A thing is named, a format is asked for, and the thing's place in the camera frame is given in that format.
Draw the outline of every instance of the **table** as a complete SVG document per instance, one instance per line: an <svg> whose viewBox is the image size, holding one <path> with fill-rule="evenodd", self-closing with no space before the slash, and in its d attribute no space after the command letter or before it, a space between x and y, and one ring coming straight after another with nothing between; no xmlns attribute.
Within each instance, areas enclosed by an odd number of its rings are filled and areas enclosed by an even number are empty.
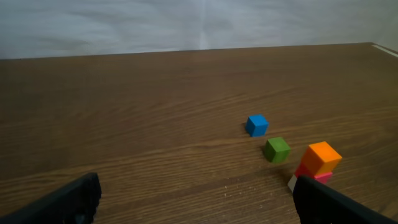
<svg viewBox="0 0 398 224"><path fill-rule="evenodd" d="M327 141L328 185L398 220L397 84L371 43L2 60L0 215L97 172L98 224L299 223L287 181Z"/></svg>

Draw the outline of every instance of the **green cube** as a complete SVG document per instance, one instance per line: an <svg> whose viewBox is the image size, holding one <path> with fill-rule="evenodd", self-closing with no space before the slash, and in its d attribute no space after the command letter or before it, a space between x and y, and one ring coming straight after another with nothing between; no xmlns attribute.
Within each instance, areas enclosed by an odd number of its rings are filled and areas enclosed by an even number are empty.
<svg viewBox="0 0 398 224"><path fill-rule="evenodd" d="M269 162L283 162L289 155L290 147L282 137L268 139L262 153Z"/></svg>

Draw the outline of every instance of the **toy block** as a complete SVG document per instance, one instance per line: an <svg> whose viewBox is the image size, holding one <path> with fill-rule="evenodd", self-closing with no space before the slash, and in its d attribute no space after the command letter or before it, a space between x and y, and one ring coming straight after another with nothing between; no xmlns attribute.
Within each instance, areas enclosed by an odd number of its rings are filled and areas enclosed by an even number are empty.
<svg viewBox="0 0 398 224"><path fill-rule="evenodd" d="M313 176L331 172L342 159L325 141L309 145L302 157L302 164Z"/></svg>
<svg viewBox="0 0 398 224"><path fill-rule="evenodd" d="M268 128L268 121L261 115L249 116L246 123L246 130L251 137L263 136L266 134Z"/></svg>
<svg viewBox="0 0 398 224"><path fill-rule="evenodd" d="M282 137L268 139L262 153L269 162L283 162L289 155L290 147Z"/></svg>
<svg viewBox="0 0 398 224"><path fill-rule="evenodd" d="M318 182L326 184L332 175L333 175L333 172L327 172L327 173L324 173L321 175L316 175L314 177L314 179L317 180Z"/></svg>
<svg viewBox="0 0 398 224"><path fill-rule="evenodd" d="M329 180L329 178L333 175L332 172L327 172L324 174L320 174L320 175L312 175L311 172L305 167L304 164L300 164L299 167L297 168L297 170L294 172L294 175L298 178L301 175L306 175L309 176L310 178L317 180L318 182L321 182L323 184L326 184Z"/></svg>
<svg viewBox="0 0 398 224"><path fill-rule="evenodd" d="M294 186L296 186L296 182L297 182L297 177L293 175L293 177L290 178L289 183L287 183L287 186L292 192L294 191Z"/></svg>

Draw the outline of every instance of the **orange cube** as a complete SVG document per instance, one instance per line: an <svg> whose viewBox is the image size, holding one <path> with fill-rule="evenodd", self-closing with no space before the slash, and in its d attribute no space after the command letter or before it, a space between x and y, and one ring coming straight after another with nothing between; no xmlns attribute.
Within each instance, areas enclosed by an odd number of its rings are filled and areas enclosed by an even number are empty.
<svg viewBox="0 0 398 224"><path fill-rule="evenodd" d="M312 175L320 175L331 172L342 159L325 141L309 145L302 157L302 164Z"/></svg>

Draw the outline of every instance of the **top face of green cube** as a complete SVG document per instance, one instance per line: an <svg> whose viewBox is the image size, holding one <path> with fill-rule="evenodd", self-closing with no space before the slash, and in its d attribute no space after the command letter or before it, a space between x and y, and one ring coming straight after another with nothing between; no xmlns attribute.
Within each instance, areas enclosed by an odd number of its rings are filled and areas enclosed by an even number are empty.
<svg viewBox="0 0 398 224"><path fill-rule="evenodd" d="M275 152L289 151L290 147L282 137L268 139L269 144Z"/></svg>

